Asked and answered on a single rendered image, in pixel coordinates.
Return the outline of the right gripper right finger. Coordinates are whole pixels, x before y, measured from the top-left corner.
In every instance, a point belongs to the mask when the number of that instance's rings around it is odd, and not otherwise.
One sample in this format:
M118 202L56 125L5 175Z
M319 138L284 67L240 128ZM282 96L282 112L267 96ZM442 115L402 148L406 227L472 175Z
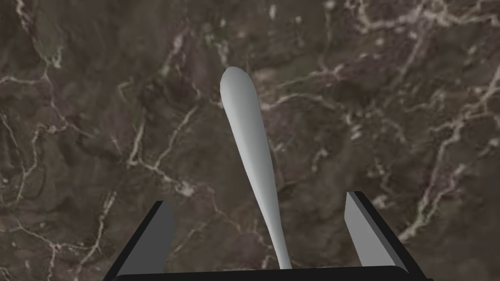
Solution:
M344 220L363 267L398 267L413 279L426 279L407 248L364 194L347 193Z

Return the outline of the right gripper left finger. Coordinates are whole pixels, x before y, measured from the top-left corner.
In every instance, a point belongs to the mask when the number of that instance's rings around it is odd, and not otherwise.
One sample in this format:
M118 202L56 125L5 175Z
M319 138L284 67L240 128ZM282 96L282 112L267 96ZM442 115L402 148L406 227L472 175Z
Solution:
M156 201L102 281L160 280L174 229L171 205Z

